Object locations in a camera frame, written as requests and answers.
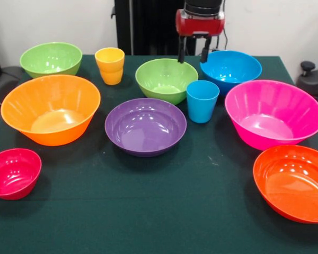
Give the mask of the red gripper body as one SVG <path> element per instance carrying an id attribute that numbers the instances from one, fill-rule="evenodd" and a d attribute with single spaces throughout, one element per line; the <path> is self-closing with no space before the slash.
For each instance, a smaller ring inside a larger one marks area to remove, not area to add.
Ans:
<path id="1" fill-rule="evenodd" d="M 214 37 L 221 34 L 225 24 L 225 14 L 220 11 L 215 16 L 195 16 L 184 9 L 178 9 L 175 15 L 175 27 L 179 36 Z"/>

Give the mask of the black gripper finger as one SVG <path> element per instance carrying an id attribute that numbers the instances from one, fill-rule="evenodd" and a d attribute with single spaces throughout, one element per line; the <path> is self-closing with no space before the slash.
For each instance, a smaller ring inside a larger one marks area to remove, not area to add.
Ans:
<path id="1" fill-rule="evenodd" d="M 205 37 L 205 39 L 206 39 L 205 45 L 204 45 L 202 52 L 201 52 L 201 59 L 200 59 L 201 63 L 205 63 L 207 61 L 209 47 L 211 44 L 212 37 Z"/>
<path id="2" fill-rule="evenodd" d="M 178 62 L 184 63 L 185 51 L 186 50 L 186 37 L 179 36 L 179 51 L 178 51 Z"/>

